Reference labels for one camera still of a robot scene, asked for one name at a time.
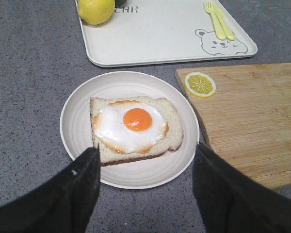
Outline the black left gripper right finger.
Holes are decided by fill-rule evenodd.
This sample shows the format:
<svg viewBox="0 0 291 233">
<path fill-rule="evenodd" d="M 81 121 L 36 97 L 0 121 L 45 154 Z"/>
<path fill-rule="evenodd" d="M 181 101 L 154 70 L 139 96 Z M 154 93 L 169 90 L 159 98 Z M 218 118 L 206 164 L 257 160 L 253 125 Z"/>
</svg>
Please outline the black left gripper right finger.
<svg viewBox="0 0 291 233">
<path fill-rule="evenodd" d="M 246 177 L 199 143 L 193 193 L 209 233 L 291 233 L 291 199 Z"/>
</svg>

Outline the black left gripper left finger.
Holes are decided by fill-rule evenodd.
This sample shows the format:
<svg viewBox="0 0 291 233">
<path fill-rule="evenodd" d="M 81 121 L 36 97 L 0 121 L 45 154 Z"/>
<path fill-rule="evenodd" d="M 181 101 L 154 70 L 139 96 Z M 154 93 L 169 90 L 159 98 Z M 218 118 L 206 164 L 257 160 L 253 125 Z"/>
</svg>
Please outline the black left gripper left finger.
<svg viewBox="0 0 291 233">
<path fill-rule="evenodd" d="M 30 193 L 0 207 L 0 233 L 83 233 L 100 191 L 99 149 Z"/>
</svg>

